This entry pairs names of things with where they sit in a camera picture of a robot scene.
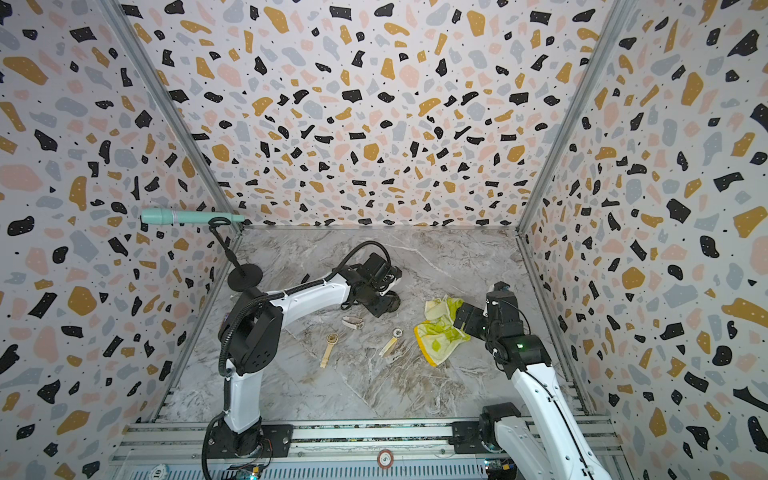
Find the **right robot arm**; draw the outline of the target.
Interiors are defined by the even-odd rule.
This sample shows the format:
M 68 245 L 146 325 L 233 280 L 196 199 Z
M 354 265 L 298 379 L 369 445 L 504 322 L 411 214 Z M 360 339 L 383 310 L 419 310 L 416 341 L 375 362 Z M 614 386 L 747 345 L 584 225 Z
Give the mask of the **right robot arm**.
M 511 402 L 486 406 L 479 417 L 485 448 L 509 455 L 525 479 L 608 479 L 572 414 L 542 340 L 528 333 L 527 318 L 505 282 L 486 294 L 483 308 L 463 304 L 454 326 L 482 341 L 494 365 L 523 400 L 537 429 L 534 439 Z

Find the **black digital watch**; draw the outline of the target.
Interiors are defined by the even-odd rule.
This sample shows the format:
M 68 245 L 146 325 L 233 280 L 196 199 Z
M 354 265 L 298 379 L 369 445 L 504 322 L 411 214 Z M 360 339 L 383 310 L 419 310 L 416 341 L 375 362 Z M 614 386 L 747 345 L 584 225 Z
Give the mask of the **black digital watch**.
M 397 293 L 395 293 L 395 292 L 392 292 L 392 291 L 387 292 L 384 295 L 383 300 L 385 300 L 385 302 L 386 302 L 386 312 L 387 313 L 392 313 L 392 312 L 397 311 L 399 309 L 400 305 L 401 305 L 401 299 L 400 299 L 399 295 Z

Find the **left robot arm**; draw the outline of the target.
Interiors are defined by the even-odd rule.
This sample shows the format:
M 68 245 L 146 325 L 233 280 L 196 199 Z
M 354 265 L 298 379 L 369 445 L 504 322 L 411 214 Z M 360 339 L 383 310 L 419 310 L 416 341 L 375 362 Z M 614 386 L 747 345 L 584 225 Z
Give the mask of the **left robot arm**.
M 392 288 L 401 278 L 386 247 L 368 240 L 318 279 L 280 291 L 243 290 L 219 331 L 223 408 L 206 428 L 202 457 L 286 457 L 294 426 L 268 424 L 260 410 L 263 371 L 276 358 L 282 329 L 331 307 L 362 306 L 375 317 L 392 313 L 400 306 Z

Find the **yellow green white cloth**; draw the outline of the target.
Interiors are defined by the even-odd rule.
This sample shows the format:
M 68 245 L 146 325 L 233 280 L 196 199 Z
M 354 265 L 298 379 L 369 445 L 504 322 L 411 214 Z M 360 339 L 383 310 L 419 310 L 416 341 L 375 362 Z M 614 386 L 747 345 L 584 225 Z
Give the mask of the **yellow green white cloth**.
M 419 349 L 432 367 L 445 362 L 455 349 L 471 337 L 454 326 L 458 309 L 464 305 L 460 298 L 443 297 L 425 303 L 425 320 L 414 328 Z

